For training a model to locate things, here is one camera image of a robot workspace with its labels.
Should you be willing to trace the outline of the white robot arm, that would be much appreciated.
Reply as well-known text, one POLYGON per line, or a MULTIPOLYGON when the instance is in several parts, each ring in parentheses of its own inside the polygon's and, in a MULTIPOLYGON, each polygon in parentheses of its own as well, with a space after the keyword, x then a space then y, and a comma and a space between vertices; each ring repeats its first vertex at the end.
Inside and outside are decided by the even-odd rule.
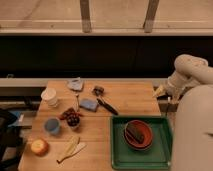
POLYGON ((179 55, 175 71, 154 92, 176 102, 191 81, 199 82, 179 101, 170 171, 213 171, 213 67, 201 57, 179 55))

